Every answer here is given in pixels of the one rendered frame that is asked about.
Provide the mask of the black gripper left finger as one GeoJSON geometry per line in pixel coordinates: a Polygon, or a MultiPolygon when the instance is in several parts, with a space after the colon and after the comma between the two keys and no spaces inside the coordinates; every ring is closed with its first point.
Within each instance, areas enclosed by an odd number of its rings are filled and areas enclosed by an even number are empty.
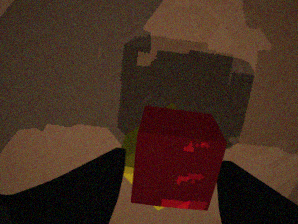
{"type": "Polygon", "coordinates": [[[0,194],[0,224],[109,224],[125,155],[125,149],[113,148],[55,180],[0,194]]]}

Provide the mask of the olive yellow cube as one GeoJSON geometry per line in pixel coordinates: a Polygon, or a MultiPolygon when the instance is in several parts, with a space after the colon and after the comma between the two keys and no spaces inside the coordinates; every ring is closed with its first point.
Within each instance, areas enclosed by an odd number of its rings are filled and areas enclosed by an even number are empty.
{"type": "MultiPolygon", "coordinates": [[[[172,103],[168,105],[166,108],[178,109],[177,105],[172,103]]],[[[136,159],[136,147],[137,147],[137,135],[138,135],[137,127],[134,131],[128,133],[125,136],[124,143],[122,143],[121,149],[125,149],[125,168],[124,173],[122,175],[125,176],[125,179],[129,181],[130,184],[133,183],[133,171],[134,171],[134,159],[136,159]]],[[[165,206],[154,206],[157,210],[165,208],[165,206]]]]}

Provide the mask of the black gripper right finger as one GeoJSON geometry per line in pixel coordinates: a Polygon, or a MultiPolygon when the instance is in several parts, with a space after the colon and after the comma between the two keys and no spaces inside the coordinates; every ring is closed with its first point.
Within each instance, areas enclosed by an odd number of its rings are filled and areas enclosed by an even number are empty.
{"type": "Polygon", "coordinates": [[[222,224],[298,224],[298,205],[231,161],[216,181],[222,224]]]}

